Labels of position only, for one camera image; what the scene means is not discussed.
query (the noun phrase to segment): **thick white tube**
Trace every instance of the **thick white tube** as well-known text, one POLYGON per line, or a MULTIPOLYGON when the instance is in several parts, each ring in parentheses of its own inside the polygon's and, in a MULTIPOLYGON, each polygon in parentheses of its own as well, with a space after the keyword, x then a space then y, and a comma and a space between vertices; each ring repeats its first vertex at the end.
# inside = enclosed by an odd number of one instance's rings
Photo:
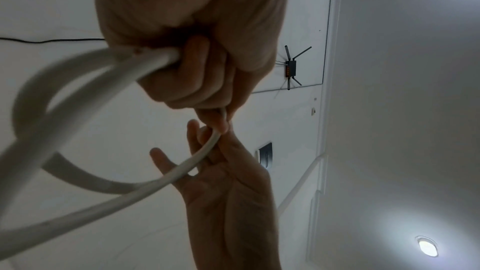
MULTIPOLYGON (((48 71, 62 71, 62 73, 75 74, 78 77, 85 71, 92 71, 114 63, 119 56, 125 59, 132 54, 133 50, 128 48, 93 51, 55 64, 37 77, 55 75, 55 73, 49 74, 48 71)), ((105 103, 130 83, 178 61, 179 58, 180 52, 174 48, 149 50, 141 55, 131 57, 84 85, 39 121, 29 122, 27 130, 18 132, 18 140, 0 155, 0 216, 35 170, 51 158, 105 103)), ((48 77, 42 79, 44 86, 42 89, 37 87, 37 90, 40 90, 37 91, 39 96, 41 90, 48 91, 53 87, 57 89, 62 87, 58 86, 58 83, 56 86, 49 86, 48 77)), ((34 78, 31 81, 35 83, 38 79, 34 78)), ((21 96, 18 100, 21 101, 20 108, 23 103, 33 102, 31 105, 35 104, 34 100, 22 99, 21 96)), ((222 109, 221 112, 226 116, 225 109, 222 109)), ((160 179, 133 184, 135 186, 131 187, 131 192, 127 194, 45 222, 13 230, 1 230, 0 260, 124 209, 175 182, 205 158, 219 138, 220 134, 214 131, 208 142, 191 158, 160 179)))

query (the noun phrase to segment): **finger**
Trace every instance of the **finger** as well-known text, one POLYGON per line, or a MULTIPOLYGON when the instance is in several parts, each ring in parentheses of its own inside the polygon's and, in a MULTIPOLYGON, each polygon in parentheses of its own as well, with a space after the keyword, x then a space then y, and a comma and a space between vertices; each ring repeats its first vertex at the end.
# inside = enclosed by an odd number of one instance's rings
POLYGON ((237 69, 233 79, 233 96, 226 107, 227 121, 231 121, 235 112, 243 106, 252 94, 257 84, 270 70, 263 72, 245 72, 237 69))
POLYGON ((208 38, 192 36, 185 43, 178 68, 159 69, 138 83, 157 102, 169 102, 188 96, 202 87, 209 49, 208 38))
POLYGON ((202 123, 224 134, 229 130, 229 123, 217 109, 195 109, 202 123))
POLYGON ((226 63, 227 51, 218 42, 211 41, 201 88, 186 97, 167 102, 167 106, 172 109, 212 109, 228 105, 230 100, 225 100, 225 98, 210 99, 209 102, 206 102, 224 85, 226 63))
MULTIPOLYGON (((212 129, 204 126, 200 128, 200 130, 197 132, 197 141, 200 143, 200 145, 205 145, 207 141, 210 139, 212 136, 212 129)), ((220 152, 220 149, 217 145, 213 147, 213 149, 208 153, 208 159, 211 164, 218 164, 225 162, 225 157, 222 155, 222 152, 220 152)))
MULTIPOLYGON (((199 122, 195 119, 192 119, 186 125, 186 139, 188 141, 188 147, 190 148, 190 153, 193 155, 197 153, 198 150, 203 146, 203 144, 199 143, 198 141, 198 133, 200 130, 199 122)), ((205 169, 205 167, 211 166, 212 163, 206 157, 201 162, 198 163, 196 166, 198 168, 198 172, 201 172, 205 169)))
POLYGON ((231 167, 231 173, 245 186, 258 193, 270 193, 270 175, 235 135, 232 126, 220 137, 218 148, 231 167))
POLYGON ((205 101, 196 104, 194 108, 212 109, 222 108, 229 105, 232 102, 235 70, 233 63, 228 60, 225 66, 225 79, 223 80, 223 86, 221 89, 205 101))
MULTIPOLYGON (((177 165, 170 161, 170 159, 165 155, 165 153, 159 148, 153 148, 150 150, 150 157, 155 166, 160 170, 160 172, 165 175, 170 172, 177 165)), ((184 177, 181 177, 179 180, 175 181, 172 185, 180 192, 183 196, 183 189, 185 185, 190 181, 192 177, 188 174, 184 177)))

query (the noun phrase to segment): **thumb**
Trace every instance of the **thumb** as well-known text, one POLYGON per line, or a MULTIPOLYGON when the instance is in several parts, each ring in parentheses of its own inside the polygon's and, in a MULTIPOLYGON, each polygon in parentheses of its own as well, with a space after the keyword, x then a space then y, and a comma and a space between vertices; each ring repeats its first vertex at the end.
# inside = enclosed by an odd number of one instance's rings
POLYGON ((240 142, 231 123, 228 132, 220 137, 217 145, 232 168, 232 174, 240 182, 258 193, 271 191, 269 172, 240 142))
MULTIPOLYGON (((153 148, 150 150, 150 157, 155 166, 160 170, 160 172, 165 175, 170 172, 173 168, 177 165, 173 163, 165 153, 160 150, 159 148, 153 148)), ((175 181, 172 185, 180 192, 183 196, 183 189, 185 188, 185 184, 189 182, 192 177, 190 175, 185 175, 184 177, 180 178, 179 180, 175 181)))

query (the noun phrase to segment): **small wall fixture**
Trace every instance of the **small wall fixture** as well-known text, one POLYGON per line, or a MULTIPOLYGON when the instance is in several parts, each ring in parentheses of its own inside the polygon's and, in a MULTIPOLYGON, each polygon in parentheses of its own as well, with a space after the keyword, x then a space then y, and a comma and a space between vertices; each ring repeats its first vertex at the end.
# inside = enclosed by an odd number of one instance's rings
POLYGON ((415 239, 418 242, 420 250, 423 253, 432 258, 436 258, 437 256, 439 256, 437 244, 433 240, 425 236, 417 236, 415 239))

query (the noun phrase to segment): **human hand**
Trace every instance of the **human hand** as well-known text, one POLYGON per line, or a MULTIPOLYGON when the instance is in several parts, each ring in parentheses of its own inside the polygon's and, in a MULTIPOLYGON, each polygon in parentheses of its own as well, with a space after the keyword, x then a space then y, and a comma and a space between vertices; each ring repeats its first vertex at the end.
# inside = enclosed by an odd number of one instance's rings
POLYGON ((139 81, 167 106, 194 108, 224 133, 228 119, 274 66, 287 0, 95 0, 109 45, 182 47, 178 69, 139 81))
MULTIPOLYGON (((212 130, 187 125, 190 152, 212 130)), ((150 156, 166 174, 175 164, 158 148, 150 156)), ((278 224, 269 173, 244 148, 232 128, 198 166, 173 185, 186 205, 188 234, 198 270, 279 270, 278 224)))

